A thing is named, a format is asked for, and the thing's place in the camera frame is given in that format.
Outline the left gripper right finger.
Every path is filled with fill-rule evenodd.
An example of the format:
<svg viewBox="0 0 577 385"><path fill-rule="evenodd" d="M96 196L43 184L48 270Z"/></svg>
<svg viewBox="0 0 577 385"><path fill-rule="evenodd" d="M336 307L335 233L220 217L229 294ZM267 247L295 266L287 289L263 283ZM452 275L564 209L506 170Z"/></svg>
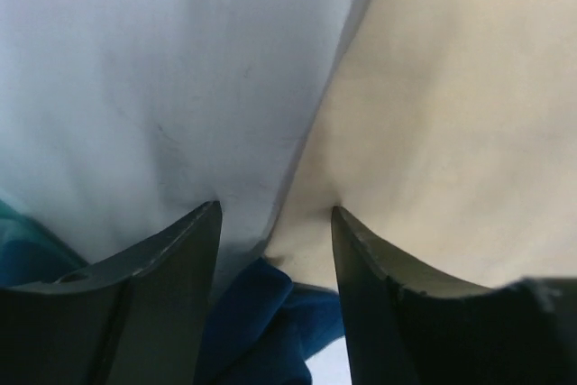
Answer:
<svg viewBox="0 0 577 385"><path fill-rule="evenodd" d="M576 282L489 289L331 214L334 265L355 384L573 384Z"/></svg>

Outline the teal plastic basket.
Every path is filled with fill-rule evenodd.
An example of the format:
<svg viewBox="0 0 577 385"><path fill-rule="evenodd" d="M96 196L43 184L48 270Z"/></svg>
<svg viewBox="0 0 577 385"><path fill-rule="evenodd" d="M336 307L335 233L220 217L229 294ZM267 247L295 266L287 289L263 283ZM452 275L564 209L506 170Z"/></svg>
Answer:
<svg viewBox="0 0 577 385"><path fill-rule="evenodd" d="M1 202L1 246L9 243L27 242L53 247L51 233L27 215L17 212Z"/></svg>

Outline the blue t shirt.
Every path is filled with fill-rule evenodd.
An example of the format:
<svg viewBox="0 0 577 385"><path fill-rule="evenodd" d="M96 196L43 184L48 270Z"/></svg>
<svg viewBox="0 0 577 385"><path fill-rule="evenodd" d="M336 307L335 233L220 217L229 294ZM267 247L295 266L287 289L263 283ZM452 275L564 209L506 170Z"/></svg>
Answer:
<svg viewBox="0 0 577 385"><path fill-rule="evenodd" d="M194 382L310 384L307 360L343 335L337 293L297 284L258 259L208 315Z"/></svg>

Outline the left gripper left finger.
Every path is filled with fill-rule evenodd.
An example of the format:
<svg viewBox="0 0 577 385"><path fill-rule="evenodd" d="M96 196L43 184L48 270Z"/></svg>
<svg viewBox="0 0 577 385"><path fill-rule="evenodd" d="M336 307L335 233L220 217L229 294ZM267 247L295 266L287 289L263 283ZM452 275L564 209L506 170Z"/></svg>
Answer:
<svg viewBox="0 0 577 385"><path fill-rule="evenodd" d="M3 289L2 383L192 383L221 225L207 202L103 261Z"/></svg>

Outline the beige t shirt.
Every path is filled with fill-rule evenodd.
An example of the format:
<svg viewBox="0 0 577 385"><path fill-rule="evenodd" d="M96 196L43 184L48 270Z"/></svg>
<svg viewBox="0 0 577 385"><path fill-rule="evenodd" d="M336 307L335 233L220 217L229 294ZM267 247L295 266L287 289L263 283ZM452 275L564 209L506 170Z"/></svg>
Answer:
<svg viewBox="0 0 577 385"><path fill-rule="evenodd" d="M330 214L495 287L576 273L576 0L371 0L267 258L336 284Z"/></svg>

